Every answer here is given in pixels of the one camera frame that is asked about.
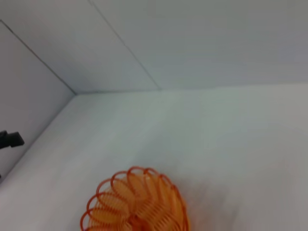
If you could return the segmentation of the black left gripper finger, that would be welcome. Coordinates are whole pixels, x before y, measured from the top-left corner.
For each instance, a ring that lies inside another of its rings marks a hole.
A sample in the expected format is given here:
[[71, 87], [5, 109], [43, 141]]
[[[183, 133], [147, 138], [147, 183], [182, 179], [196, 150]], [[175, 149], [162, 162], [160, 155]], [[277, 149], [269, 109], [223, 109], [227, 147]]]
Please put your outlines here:
[[6, 130], [0, 132], [0, 148], [23, 146], [24, 143], [19, 132], [8, 133]]

